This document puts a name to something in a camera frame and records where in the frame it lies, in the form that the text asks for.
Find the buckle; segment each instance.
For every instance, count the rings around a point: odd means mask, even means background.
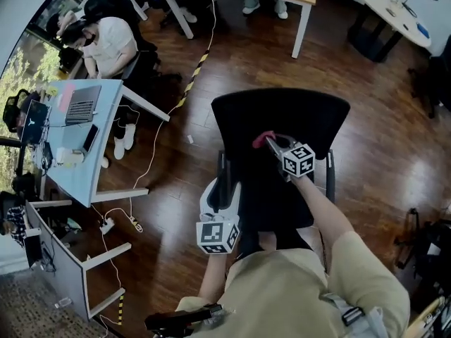
[[[364,315],[365,313],[362,308],[354,307],[349,309],[345,314],[343,314],[341,316],[341,320],[346,325],[346,327],[349,327],[353,322],[355,322]]]

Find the wooden floor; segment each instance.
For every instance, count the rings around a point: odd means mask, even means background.
[[[451,202],[451,115],[439,111],[429,120],[410,96],[406,69],[427,64],[424,52],[402,39],[385,63],[374,64],[346,40],[357,6],[346,0],[318,0],[295,60],[291,51],[300,7],[290,5],[289,18],[282,21],[267,0],[248,18],[241,14],[242,0],[218,0],[218,6],[211,53],[187,103],[162,127],[153,166],[138,184],[151,192],[132,200],[133,215],[144,232],[136,232],[120,211],[111,214],[116,226],[105,236],[108,247],[132,243],[132,249],[114,261],[127,291],[124,324],[116,328],[126,337],[148,337],[144,319],[149,314],[171,311],[180,298],[199,289],[206,256],[196,247],[195,223],[200,195],[215,177],[222,147],[210,107],[217,96],[256,87],[299,87],[346,99],[351,111],[333,143],[337,205],[389,267],[407,209],[417,207],[424,221],[437,218]],[[209,42],[211,20],[206,17],[205,28],[194,29],[196,39],[187,40],[176,24],[160,30],[161,11],[147,14],[150,19],[141,23],[142,31],[158,46],[165,71],[183,75],[184,89]],[[169,111],[179,98],[166,86],[154,102]],[[134,185],[149,165],[158,124],[153,116],[141,114],[135,147],[102,171],[99,189]],[[110,157],[112,148],[109,144]],[[316,183],[324,186],[322,179]],[[96,207],[102,213],[130,209],[128,200]],[[86,239],[75,247],[82,259],[104,251],[97,218],[92,212],[84,214]],[[89,274],[88,285],[93,306],[117,290],[116,272],[104,264]],[[117,313],[117,304],[104,311],[112,320]]]

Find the yellow black caution tape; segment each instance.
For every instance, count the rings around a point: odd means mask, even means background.
[[[122,307],[124,305],[124,295],[122,294],[119,298],[119,318],[118,318],[118,325],[122,325]]]
[[[197,64],[196,70],[193,72],[192,76],[191,76],[191,80],[190,83],[186,86],[185,91],[183,92],[183,96],[182,99],[178,102],[176,108],[181,108],[182,105],[185,103],[186,97],[188,95],[188,93],[190,92],[194,81],[196,80],[196,76],[198,76],[199,72],[200,72],[200,68],[202,67],[202,64],[204,64],[204,61],[206,60],[207,56],[209,55],[210,50],[206,50],[204,55],[202,55],[202,57],[200,58],[199,63]]]

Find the beige t-shirt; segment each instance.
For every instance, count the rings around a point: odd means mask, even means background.
[[[332,257],[329,276],[307,249],[258,252],[238,261],[218,301],[228,312],[224,321],[214,329],[202,324],[192,337],[346,337],[339,310],[320,299],[328,292],[365,312],[381,307],[389,337],[401,337],[409,322],[409,296],[395,276],[355,232],[339,238]],[[185,297],[177,310],[208,303]]]
[[[85,58],[92,57],[102,75],[107,75],[121,56],[121,50],[130,42],[136,41],[128,24],[114,17],[103,18],[98,22],[99,41],[83,47]]]

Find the trees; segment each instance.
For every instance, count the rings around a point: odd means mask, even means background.
[[[57,75],[59,67],[59,51],[54,47],[38,41],[34,44],[42,44],[44,55],[40,58],[36,71],[30,67],[30,62],[25,59],[24,51],[18,47],[11,56],[8,65],[0,79],[0,108],[3,110],[6,100],[10,96],[15,96],[20,89],[26,89],[29,92],[36,89],[40,84],[59,80]],[[12,137],[8,128],[0,124],[0,135]],[[0,190],[11,190],[11,181],[14,176],[18,159],[18,149],[0,146]],[[30,155],[26,156],[25,166],[30,166]]]

